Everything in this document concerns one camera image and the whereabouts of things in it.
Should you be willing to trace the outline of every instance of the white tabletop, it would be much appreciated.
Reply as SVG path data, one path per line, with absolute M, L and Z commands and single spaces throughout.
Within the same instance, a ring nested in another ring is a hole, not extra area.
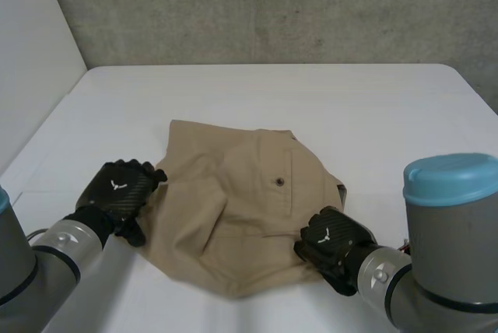
M 100 166 L 158 162 L 172 119 L 290 129 L 348 188 L 345 212 L 384 245 L 407 237 L 403 168 L 449 152 L 498 154 L 498 117 L 443 65 L 104 67 L 87 72 L 0 178 L 25 232 L 70 213 Z M 327 284 L 229 301 L 169 280 L 122 242 L 47 332 L 386 332 Z

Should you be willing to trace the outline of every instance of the beige fabric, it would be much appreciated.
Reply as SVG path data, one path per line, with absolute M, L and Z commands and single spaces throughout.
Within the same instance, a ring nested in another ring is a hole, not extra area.
M 143 254 L 172 279 L 239 297 L 320 278 L 293 244 L 320 209 L 342 211 L 342 183 L 292 132 L 172 121 L 157 167 L 169 180 L 141 218 Z

